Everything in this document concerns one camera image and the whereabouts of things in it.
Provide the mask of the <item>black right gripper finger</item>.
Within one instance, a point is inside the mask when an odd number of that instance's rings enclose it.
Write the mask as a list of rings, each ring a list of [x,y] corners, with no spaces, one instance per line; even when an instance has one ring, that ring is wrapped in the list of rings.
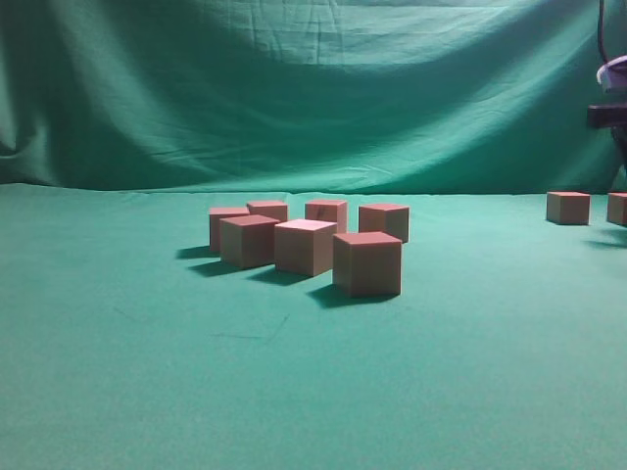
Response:
[[[618,149],[621,161],[625,170],[627,170],[627,133],[625,127],[612,127],[610,134],[616,148]]]

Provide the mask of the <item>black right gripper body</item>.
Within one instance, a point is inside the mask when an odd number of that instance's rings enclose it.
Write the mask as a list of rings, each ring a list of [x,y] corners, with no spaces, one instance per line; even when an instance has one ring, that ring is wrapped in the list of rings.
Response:
[[[591,128],[625,127],[627,124],[627,105],[605,104],[590,105],[587,109],[587,125]]]

